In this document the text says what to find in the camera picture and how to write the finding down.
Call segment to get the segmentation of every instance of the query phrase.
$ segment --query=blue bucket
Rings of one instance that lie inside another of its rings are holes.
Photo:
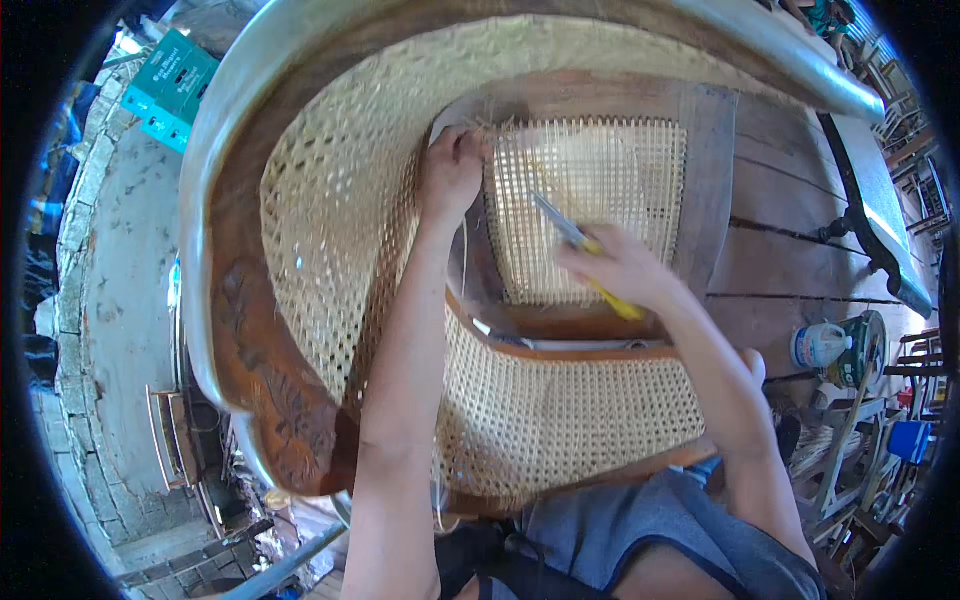
[[[926,452],[926,445],[930,442],[930,430],[933,423],[919,420],[908,420],[894,423],[894,430],[890,432],[890,442],[887,449],[891,454],[901,457],[914,465],[919,465]]]

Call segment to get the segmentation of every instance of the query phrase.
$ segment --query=person's left hand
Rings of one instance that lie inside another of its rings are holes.
[[[483,159],[490,153],[480,132],[447,127],[426,151],[420,178],[420,220],[455,228],[476,200]]]

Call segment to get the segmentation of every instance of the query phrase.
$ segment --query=yellow-handled knife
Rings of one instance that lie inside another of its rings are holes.
[[[560,235],[564,240],[566,240],[574,248],[580,249],[584,252],[589,252],[591,254],[602,255],[604,254],[603,247],[600,246],[600,243],[596,240],[591,240],[586,237],[582,231],[580,231],[577,226],[573,225],[566,220],[566,217],[557,210],[554,205],[549,203],[541,194],[537,192],[531,192],[530,195],[533,197],[534,202],[543,211],[543,213],[550,219],[550,222],[553,223],[554,227],[557,228],[557,231],[560,232]],[[603,296],[604,300],[607,301],[617,315],[621,319],[626,321],[642,321],[644,317],[647,316],[647,311],[639,306],[625,302],[620,298],[614,296],[607,290],[600,287],[600,284],[594,280],[589,281],[590,285],[597,292]]]

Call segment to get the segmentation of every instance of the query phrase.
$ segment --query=wooden stick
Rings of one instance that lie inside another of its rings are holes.
[[[843,452],[845,442],[857,423],[856,414],[860,410],[860,405],[863,404],[863,397],[867,395],[867,385],[873,376],[874,362],[869,360],[868,357],[867,369],[863,373],[863,381],[860,382],[860,389],[856,393],[856,400],[853,401],[853,406],[847,414],[847,420],[843,423],[840,436],[834,438],[835,442],[833,446],[830,447],[830,454],[827,457],[827,472],[824,473],[824,482],[821,484],[820,491],[817,492],[817,501],[815,503],[815,507],[820,513],[822,513],[827,504],[829,504],[830,497],[835,494],[834,488],[837,485],[837,474],[841,466],[840,453]]]

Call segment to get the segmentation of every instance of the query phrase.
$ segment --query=concrete floor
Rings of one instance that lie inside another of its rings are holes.
[[[144,386],[173,388],[166,296],[178,249],[182,155],[139,128],[120,137],[93,216],[85,326],[107,460],[137,495],[165,492]]]

